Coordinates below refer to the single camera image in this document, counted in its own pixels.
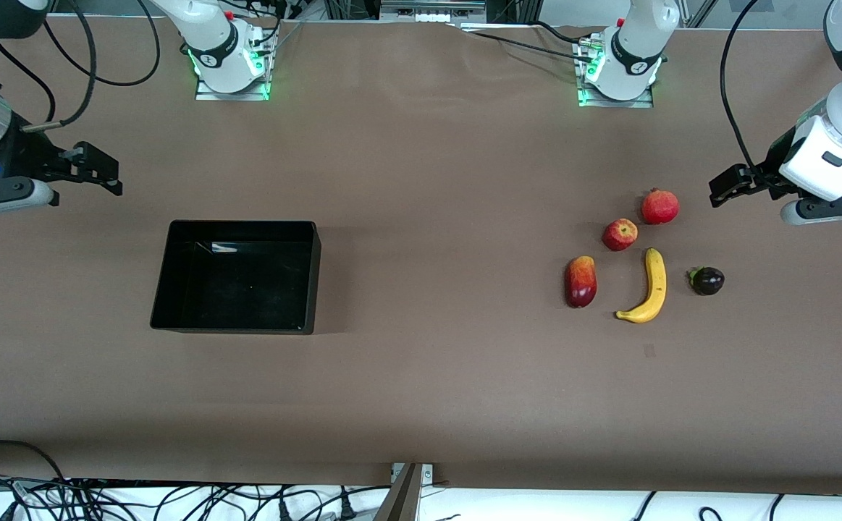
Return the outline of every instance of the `red apple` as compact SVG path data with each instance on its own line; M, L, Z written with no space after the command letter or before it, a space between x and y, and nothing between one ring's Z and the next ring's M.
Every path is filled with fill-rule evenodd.
M638 234L639 230L632 221L629 219L618 219L608 224L600 239L604 241L604 246L614 251L620 251L630 247L636 241L636 235Z
M573 308L583 308L597 293L594 259L582 256L569 263L565 270L565 302Z
M665 224L678 216L678 198L668 190L652 188L643 199L643 221L648 224Z

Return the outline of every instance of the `yellow banana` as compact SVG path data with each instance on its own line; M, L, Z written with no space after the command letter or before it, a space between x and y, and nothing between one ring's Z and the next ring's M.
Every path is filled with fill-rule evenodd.
M632 323L646 323L654 319L665 304L665 259L654 247L646 250L646 277L649 277L649 296L629 311L617 311L617 318Z

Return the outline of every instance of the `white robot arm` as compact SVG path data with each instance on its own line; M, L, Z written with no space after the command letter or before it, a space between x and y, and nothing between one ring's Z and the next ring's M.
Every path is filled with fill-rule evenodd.
M655 81L662 50L678 27L675 0L630 0L623 25L602 33L604 54L587 82L602 95L618 101L638 98Z
M210 89L233 93L265 73L261 27L222 12L215 0L152 0L176 24L196 72ZM0 38L27 38L47 15L47 0L0 0ZM0 96L0 212L59 204L47 182L92 182L122 194L117 161L87 142L54 146Z
M825 13L825 38L842 70L842 0ZM734 165L711 181L711 204L768 190L772 199L797 194L782 218L791 224L842 219L842 82L808 109L771 146L764 162Z
M261 27L225 14L216 0L150 0L189 46L199 77L213 91L235 93L266 73Z

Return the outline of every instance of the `black plastic bin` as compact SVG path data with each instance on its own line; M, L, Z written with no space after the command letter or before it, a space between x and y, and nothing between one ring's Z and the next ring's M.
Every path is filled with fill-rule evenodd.
M310 334L321 240L310 221L173 221L150 326Z

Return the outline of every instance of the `brown table surface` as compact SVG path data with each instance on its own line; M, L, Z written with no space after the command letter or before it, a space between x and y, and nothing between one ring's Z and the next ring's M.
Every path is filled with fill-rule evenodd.
M76 19L53 24L84 60ZM145 20L92 26L100 74L146 71ZM459 486L842 492L842 222L782 224L766 194L710 208L741 160L725 32L679 30L656 108L625 110L580 109L565 59L439 24L308 24L271 101L196 102L159 27L150 82L97 85L50 133L119 159L124 197L57 184L59 208L0 215L0 438L83 477L384 482L416 459ZM46 34L7 45L73 112L86 78ZM841 78L818 32L739 34L728 76L758 157ZM1 57L0 81L43 118ZM606 251L652 187L678 220ZM150 329L175 219L317 222L315 334ZM644 247L671 283L637 326L613 311L645 296ZM599 294L571 310L579 255ZM728 277L715 297L683 280L702 264ZM48 472L21 458L0 469Z

